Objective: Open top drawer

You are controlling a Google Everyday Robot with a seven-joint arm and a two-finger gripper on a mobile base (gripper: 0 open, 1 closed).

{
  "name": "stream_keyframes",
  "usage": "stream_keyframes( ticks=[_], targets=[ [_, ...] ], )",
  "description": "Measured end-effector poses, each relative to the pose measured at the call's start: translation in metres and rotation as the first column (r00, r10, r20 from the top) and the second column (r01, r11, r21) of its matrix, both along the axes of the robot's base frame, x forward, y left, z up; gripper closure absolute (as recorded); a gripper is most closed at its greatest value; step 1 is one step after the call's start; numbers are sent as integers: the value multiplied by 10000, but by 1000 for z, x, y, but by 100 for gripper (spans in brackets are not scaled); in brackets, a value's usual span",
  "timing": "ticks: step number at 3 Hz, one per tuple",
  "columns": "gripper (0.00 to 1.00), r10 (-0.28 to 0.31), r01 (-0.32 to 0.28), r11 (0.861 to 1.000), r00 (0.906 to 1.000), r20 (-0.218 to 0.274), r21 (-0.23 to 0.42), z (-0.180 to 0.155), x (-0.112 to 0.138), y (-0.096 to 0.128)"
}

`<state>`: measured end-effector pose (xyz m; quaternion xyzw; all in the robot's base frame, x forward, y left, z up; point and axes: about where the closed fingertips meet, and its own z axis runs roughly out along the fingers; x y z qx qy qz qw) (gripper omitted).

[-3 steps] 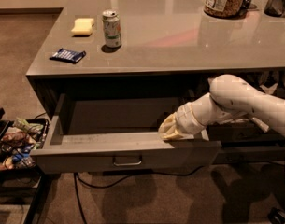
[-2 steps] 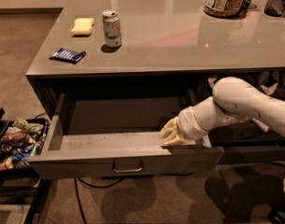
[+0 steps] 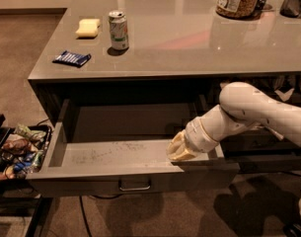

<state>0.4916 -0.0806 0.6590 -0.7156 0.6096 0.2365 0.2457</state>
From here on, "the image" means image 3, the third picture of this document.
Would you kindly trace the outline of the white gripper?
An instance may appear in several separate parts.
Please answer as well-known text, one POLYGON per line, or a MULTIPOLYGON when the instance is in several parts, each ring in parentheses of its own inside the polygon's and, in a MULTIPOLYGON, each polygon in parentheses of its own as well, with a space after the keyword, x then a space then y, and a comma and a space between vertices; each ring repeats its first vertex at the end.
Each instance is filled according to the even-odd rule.
POLYGON ((195 153, 208 153, 217 145, 218 142, 207 134, 201 119, 194 118, 187 124, 185 134, 180 131, 171 140, 167 154, 171 161, 187 161, 195 158, 195 153))

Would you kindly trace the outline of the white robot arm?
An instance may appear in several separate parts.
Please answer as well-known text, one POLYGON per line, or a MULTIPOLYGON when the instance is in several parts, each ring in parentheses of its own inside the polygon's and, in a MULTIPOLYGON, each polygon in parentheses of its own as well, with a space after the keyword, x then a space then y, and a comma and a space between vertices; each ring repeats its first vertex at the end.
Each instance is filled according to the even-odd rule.
POLYGON ((225 85, 219 104, 188 122, 167 147, 172 161, 186 161, 213 150, 228 136, 261 124, 301 148, 301 108, 275 100, 245 82, 225 85))

